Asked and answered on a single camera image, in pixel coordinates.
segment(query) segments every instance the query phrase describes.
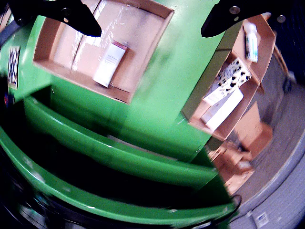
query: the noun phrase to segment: white bottle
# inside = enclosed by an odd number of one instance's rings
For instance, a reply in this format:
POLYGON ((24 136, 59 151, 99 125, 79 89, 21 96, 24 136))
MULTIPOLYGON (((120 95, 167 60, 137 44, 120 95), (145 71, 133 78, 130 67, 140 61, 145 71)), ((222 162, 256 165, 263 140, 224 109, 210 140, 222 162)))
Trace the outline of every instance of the white bottle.
POLYGON ((258 60, 258 45, 257 45, 257 30, 253 23, 246 23, 244 25, 246 33, 246 58, 252 62, 257 63, 258 60))

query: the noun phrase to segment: stacked cardboard boxes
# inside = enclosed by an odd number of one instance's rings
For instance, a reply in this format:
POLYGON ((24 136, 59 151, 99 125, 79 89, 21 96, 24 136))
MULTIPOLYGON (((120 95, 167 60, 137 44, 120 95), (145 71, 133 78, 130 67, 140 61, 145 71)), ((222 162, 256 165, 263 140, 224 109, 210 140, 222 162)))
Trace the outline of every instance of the stacked cardboard boxes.
POLYGON ((224 180, 224 185, 229 194, 235 193, 241 185, 253 174, 249 161, 252 160, 249 152, 239 151, 237 148, 222 145, 215 151, 209 153, 219 174, 224 180))

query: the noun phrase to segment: cardboard box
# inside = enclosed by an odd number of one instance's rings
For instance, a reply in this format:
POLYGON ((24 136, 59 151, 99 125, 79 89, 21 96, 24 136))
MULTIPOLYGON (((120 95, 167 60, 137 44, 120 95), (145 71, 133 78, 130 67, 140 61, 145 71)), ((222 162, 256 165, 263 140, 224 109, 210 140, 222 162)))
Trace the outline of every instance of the cardboard box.
POLYGON ((223 160, 225 162, 225 165, 230 171, 233 171, 236 167, 237 163, 240 162, 240 160, 243 158, 242 154, 239 154, 238 152, 227 149, 223 153, 223 160))
POLYGON ((246 60, 245 34, 242 28, 242 22, 235 24, 225 32, 215 54, 182 108, 182 113, 187 118, 190 125, 201 129, 222 141, 232 132, 237 122, 246 111, 255 92, 261 86, 275 45, 275 35, 262 15, 249 18, 248 20, 256 24, 259 33, 258 62, 252 63, 246 60), (244 97, 238 106, 215 131, 212 131, 200 119, 209 108, 203 101, 203 98, 218 73, 231 63, 232 60, 236 59, 236 57, 240 58, 246 64, 252 78, 240 87, 244 97))
POLYGON ((4 28, 7 26, 10 20, 11 11, 10 8, 1 16, 1 24, 0 24, 0 32, 4 30, 4 28))
POLYGON ((105 0, 100 4, 94 10, 103 31, 99 38, 83 36, 64 23, 46 18, 34 63, 71 83, 130 103, 173 10, 153 0, 105 0), (93 76, 112 40, 129 49, 106 88, 93 76))
POLYGON ((230 151, 234 151, 236 153, 241 154, 243 156, 242 160, 244 160, 244 161, 252 161, 253 160, 251 152, 241 151, 233 142, 224 141, 221 144, 221 148, 224 148, 225 150, 230 150, 230 151))
POLYGON ((243 99, 243 93, 237 88, 224 99, 211 106, 201 117, 205 125, 215 131, 243 99))
POLYGON ((226 181, 224 186, 230 195, 233 195, 254 173, 254 170, 243 173, 242 175, 224 172, 225 168, 221 171, 222 174, 226 174, 226 181))
POLYGON ((211 151, 208 156, 210 160, 213 162, 217 169, 220 169, 224 165, 223 153, 225 152, 225 148, 219 147, 217 150, 211 151))
POLYGON ((257 102, 249 109, 235 127, 243 147, 251 152, 253 158, 269 144, 272 127, 261 122, 257 102))

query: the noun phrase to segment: white product box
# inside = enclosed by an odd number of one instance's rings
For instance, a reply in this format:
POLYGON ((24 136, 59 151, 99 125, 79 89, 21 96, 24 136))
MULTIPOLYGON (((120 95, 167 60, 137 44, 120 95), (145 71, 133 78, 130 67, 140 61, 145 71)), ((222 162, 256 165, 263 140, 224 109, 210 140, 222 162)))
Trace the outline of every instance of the white product box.
POLYGON ((201 117, 206 126, 213 132, 236 108, 244 95, 236 88, 231 94, 211 106, 201 117))
POLYGON ((113 41, 105 56, 101 60, 101 63, 94 75, 94 81, 98 82, 99 84, 108 87, 113 74, 118 67, 122 57, 124 56, 127 47, 113 41))
POLYGON ((239 58, 236 58, 219 73, 203 100, 213 106, 250 78, 251 74, 245 64, 239 58))

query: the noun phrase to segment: gray floor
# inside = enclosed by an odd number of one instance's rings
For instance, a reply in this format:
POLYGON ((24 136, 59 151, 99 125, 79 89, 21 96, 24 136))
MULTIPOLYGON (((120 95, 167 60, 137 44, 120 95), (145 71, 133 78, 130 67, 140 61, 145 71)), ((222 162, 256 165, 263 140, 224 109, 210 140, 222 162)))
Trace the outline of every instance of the gray floor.
MULTIPOLYGON (((254 174, 236 193, 243 202, 254 196, 270 181, 296 147, 305 129, 305 88, 293 84, 292 91, 284 94, 284 73, 275 57, 272 57, 263 80, 265 94, 257 92, 251 105, 257 101, 262 121, 273 128, 271 143, 251 162, 254 174)), ((238 144, 236 134, 228 140, 238 144)))
POLYGON ((294 229, 305 216, 305 136, 267 188, 239 208, 231 229, 294 229))

